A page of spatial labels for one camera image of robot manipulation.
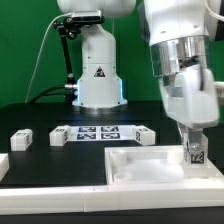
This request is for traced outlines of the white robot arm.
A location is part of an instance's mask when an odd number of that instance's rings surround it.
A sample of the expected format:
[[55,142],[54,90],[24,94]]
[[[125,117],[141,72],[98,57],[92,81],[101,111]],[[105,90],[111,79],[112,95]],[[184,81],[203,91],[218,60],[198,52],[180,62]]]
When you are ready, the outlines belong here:
[[[116,74],[116,42],[101,23],[129,15],[136,0],[57,0],[65,35],[82,35],[83,74],[73,106],[111,111],[127,103]],[[207,42],[215,38],[222,0],[143,0],[139,5],[153,74],[168,117],[178,123],[184,148],[200,152],[202,130],[219,121],[216,87],[207,62]]]

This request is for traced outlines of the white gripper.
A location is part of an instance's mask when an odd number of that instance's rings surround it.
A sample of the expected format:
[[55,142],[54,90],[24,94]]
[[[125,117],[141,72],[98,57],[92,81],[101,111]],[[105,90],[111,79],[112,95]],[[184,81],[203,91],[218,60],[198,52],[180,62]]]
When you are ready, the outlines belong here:
[[204,69],[200,74],[200,66],[194,65],[178,73],[167,86],[159,79],[159,88],[167,116],[179,122],[181,142],[186,143],[186,126],[191,128],[189,151],[199,153],[202,150],[202,131],[194,129],[214,127],[220,118],[212,72]]

